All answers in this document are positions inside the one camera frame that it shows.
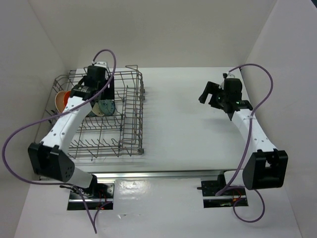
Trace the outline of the blue patterned plate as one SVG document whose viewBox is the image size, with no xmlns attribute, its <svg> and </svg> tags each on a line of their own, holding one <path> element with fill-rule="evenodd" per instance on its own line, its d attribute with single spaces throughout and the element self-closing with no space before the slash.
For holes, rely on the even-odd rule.
<svg viewBox="0 0 317 238">
<path fill-rule="evenodd" d="M 105 116 L 112 116 L 115 113 L 115 101 L 114 100 L 100 100 L 98 102 L 100 111 Z"/>
<path fill-rule="evenodd" d="M 88 117 L 96 117 L 97 115 L 93 111 L 90 111 L 87 116 Z"/>
</svg>

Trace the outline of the orange plastic plate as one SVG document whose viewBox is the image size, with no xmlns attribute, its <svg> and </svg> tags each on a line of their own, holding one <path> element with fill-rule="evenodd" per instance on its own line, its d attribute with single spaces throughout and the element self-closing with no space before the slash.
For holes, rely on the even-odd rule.
<svg viewBox="0 0 317 238">
<path fill-rule="evenodd" d="M 66 91 L 63 97 L 63 104 L 64 107 L 66 107 L 67 103 L 68 103 L 68 99 L 70 97 L 71 91 Z"/>
</svg>

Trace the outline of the cream plate with characters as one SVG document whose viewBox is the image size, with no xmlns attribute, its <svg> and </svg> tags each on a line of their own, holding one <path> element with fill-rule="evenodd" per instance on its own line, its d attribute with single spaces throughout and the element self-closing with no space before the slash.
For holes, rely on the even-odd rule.
<svg viewBox="0 0 317 238">
<path fill-rule="evenodd" d="M 66 91 L 59 91 L 55 96 L 54 103 L 55 103 L 55 107 L 59 113 L 62 113 L 64 108 L 65 108 L 65 105 L 64 105 L 64 95 L 65 94 L 66 94 Z"/>
</svg>

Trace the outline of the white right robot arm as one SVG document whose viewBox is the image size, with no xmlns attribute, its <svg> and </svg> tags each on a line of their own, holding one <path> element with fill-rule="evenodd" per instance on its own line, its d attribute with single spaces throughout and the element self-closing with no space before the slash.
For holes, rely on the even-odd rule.
<svg viewBox="0 0 317 238">
<path fill-rule="evenodd" d="M 248 190 L 280 188 L 284 184 L 288 155 L 268 139 L 255 116 L 255 109 L 242 98 L 242 82 L 226 78 L 222 84 L 207 82 L 199 102 L 204 104 L 211 95 L 209 105 L 223 110 L 239 129 L 246 142 L 242 170 L 243 184 Z"/>
</svg>

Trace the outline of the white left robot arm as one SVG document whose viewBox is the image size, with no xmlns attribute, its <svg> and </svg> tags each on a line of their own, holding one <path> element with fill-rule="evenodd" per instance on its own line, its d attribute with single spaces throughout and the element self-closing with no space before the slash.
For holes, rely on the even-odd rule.
<svg viewBox="0 0 317 238">
<path fill-rule="evenodd" d="M 87 198 L 98 194 L 97 177 L 76 168 L 68 150 L 82 121 L 100 99 L 114 99 L 114 81 L 106 62 L 88 66 L 87 74 L 70 91 L 64 115 L 39 143 L 28 147 L 35 174 L 74 185 Z"/>
</svg>

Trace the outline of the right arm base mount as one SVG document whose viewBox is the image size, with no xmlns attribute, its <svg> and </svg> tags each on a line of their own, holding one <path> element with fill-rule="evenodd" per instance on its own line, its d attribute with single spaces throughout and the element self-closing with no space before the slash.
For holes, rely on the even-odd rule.
<svg viewBox="0 0 317 238">
<path fill-rule="evenodd" d="M 225 191 L 222 195 L 216 196 L 216 193 L 225 187 L 224 175 L 218 175 L 211 180 L 202 180 L 201 185 L 197 187 L 202 192 L 204 208 L 226 208 L 236 206 L 248 206 L 246 192 L 244 188 L 236 188 Z"/>
</svg>

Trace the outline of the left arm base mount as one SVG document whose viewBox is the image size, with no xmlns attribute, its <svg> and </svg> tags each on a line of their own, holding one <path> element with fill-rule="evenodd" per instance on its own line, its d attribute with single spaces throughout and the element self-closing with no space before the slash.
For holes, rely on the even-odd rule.
<svg viewBox="0 0 317 238">
<path fill-rule="evenodd" d="M 60 185 L 60 188 L 70 190 L 67 210 L 77 211 L 85 210 L 84 202 L 78 193 L 78 191 L 71 186 Z M 113 197 L 114 197 L 114 183 L 99 183 L 97 188 L 88 193 L 88 189 L 78 188 L 84 197 L 89 210 L 98 210 L 100 207 L 102 210 L 113 209 Z"/>
</svg>

